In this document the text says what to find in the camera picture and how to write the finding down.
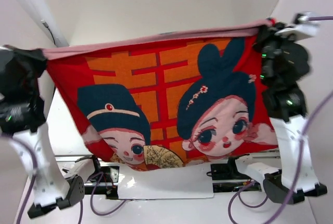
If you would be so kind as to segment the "red patterned pillowcase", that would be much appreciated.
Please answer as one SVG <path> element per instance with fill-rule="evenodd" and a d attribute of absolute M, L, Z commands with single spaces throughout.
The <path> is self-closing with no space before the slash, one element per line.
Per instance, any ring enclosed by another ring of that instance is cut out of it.
<path fill-rule="evenodd" d="M 44 49 L 85 147 L 137 171 L 278 147 L 253 26 Z"/>

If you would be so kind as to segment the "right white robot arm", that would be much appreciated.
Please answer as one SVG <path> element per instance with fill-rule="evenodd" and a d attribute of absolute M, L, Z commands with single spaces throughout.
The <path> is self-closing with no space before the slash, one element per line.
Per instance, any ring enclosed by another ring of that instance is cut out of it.
<path fill-rule="evenodd" d="M 299 40 L 317 35 L 321 17 L 299 14 L 288 26 L 264 20 L 230 28 L 232 36 L 256 35 L 253 49 L 262 55 L 263 101 L 274 127 L 281 168 L 247 158 L 229 158 L 227 173 L 235 179 L 253 179 L 274 203 L 296 204 L 327 193 L 313 170 L 307 130 L 311 117 L 298 81 L 310 71 L 310 56 Z"/>

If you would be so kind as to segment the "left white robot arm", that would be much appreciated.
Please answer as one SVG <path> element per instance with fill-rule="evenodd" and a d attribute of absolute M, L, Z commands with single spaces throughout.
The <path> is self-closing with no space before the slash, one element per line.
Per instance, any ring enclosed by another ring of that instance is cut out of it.
<path fill-rule="evenodd" d="M 1 47 L 1 139 L 16 151 L 30 178 L 17 223 L 32 193 L 35 202 L 28 210 L 31 219 L 55 208 L 82 205 L 85 196 L 82 177 L 62 175 L 49 141 L 38 83 L 46 67 L 41 49 Z"/>

